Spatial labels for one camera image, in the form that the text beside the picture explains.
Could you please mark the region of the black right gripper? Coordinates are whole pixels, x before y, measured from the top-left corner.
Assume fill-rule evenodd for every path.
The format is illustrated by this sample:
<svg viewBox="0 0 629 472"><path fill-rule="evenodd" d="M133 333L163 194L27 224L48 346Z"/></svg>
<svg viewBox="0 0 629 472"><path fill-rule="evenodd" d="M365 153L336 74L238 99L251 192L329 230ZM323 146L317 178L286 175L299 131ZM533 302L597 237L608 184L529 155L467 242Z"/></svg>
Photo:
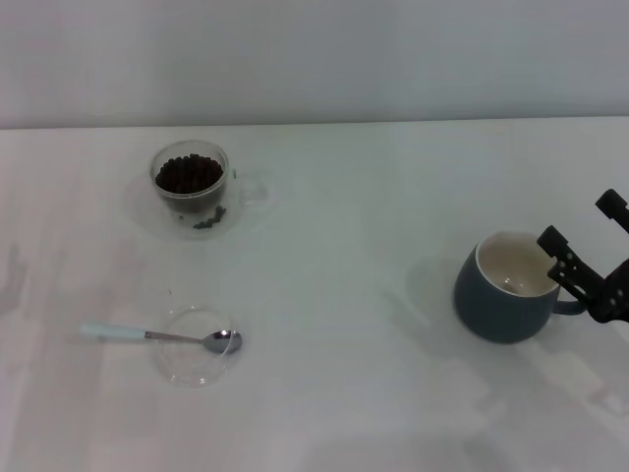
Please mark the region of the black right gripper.
<svg viewBox="0 0 629 472"><path fill-rule="evenodd" d="M613 189L606 190L596 207L618 224L627 224L628 204ZM585 264L569 247L568 241L552 225L538 238L537 244L556 262L547 272L575 301L557 301L556 313L586 313L600 324L613 321L628 323L629 262L619 265L605 280Z"/></svg>

